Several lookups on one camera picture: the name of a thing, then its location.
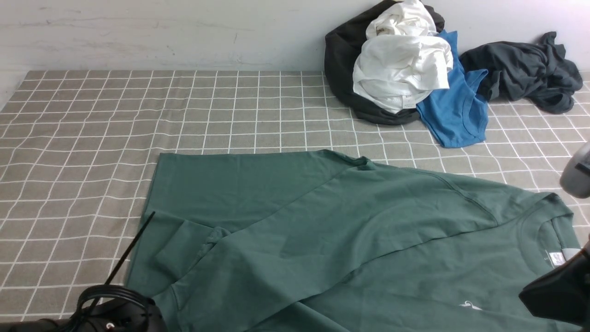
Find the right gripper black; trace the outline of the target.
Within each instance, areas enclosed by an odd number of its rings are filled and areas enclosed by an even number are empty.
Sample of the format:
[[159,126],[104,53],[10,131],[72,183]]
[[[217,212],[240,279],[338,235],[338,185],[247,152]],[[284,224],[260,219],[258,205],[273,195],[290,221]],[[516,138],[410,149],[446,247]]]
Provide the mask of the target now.
[[586,244],[563,265],[525,286],[519,298],[529,312],[588,329],[590,325],[590,253]]

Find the left robot arm black grey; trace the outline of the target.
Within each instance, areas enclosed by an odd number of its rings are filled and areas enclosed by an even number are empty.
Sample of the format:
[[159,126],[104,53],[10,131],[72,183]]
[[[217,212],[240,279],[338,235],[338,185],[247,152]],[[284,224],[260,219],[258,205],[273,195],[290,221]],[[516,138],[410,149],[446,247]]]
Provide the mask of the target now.
[[83,308],[69,319],[38,319],[1,323],[2,332],[167,332],[168,327],[154,301],[146,306],[131,301],[114,299]]

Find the right robot arm black grey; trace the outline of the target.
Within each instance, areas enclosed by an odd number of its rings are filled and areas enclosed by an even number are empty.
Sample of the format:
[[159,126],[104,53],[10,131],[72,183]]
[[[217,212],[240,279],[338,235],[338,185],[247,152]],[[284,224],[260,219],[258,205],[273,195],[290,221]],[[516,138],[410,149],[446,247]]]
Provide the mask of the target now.
[[[576,198],[590,196],[590,143],[584,144],[567,162],[560,186]],[[542,319],[552,319],[590,328],[590,244],[581,249],[565,248],[550,253],[555,268],[525,286],[519,294],[529,312]]]

